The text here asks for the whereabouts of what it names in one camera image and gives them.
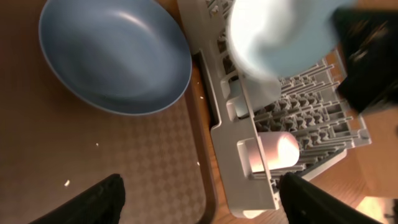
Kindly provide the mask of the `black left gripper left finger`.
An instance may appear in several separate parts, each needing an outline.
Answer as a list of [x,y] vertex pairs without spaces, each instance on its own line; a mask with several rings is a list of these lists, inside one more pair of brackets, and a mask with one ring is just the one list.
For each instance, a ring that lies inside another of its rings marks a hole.
[[112,174],[31,224],[118,224],[125,201],[123,178]]

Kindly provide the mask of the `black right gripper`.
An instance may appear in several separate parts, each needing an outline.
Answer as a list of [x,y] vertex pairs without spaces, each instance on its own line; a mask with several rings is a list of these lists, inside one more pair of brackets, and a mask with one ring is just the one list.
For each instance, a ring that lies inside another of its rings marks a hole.
[[397,11],[339,8],[332,16],[346,78],[337,92],[357,113],[397,105]]

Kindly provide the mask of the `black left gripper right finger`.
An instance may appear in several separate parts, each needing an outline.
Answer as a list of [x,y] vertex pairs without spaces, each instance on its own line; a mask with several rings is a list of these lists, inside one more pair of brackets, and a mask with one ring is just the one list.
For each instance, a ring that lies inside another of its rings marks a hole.
[[289,223],[376,224],[370,218],[303,178],[288,172],[280,177],[279,195]]

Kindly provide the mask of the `pink cup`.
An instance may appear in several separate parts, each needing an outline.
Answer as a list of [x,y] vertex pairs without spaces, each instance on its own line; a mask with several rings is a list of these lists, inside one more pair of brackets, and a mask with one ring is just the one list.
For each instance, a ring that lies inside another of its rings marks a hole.
[[[258,133],[269,170],[281,169],[296,165],[300,148],[296,138],[288,132]],[[246,141],[249,162],[253,172],[264,171],[261,156],[255,140]]]

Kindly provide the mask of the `light blue bowl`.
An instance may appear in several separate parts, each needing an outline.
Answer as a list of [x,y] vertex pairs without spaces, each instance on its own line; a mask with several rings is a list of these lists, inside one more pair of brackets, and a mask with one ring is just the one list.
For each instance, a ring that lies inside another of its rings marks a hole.
[[338,44],[331,21],[354,0],[235,0],[228,17],[228,50],[246,75],[291,77],[315,65]]

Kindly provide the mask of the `dark blue plate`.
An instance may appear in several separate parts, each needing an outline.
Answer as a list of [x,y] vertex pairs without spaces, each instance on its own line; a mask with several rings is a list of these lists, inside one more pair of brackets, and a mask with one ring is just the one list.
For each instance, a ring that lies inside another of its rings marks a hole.
[[192,77],[188,42],[156,1],[49,0],[39,42],[54,75],[79,99],[110,113],[162,111]]

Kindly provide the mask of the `light blue cup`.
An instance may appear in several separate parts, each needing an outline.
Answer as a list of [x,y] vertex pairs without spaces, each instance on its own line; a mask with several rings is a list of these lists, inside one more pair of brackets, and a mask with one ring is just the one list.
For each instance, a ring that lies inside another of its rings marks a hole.
[[[281,96],[281,84],[278,79],[271,81],[257,82],[252,79],[244,78],[244,84],[248,91],[249,100],[253,111],[262,109],[265,106],[277,101]],[[229,84],[230,96],[236,97],[234,106],[238,117],[244,117],[249,114],[246,101],[243,97],[241,84],[235,80]]]

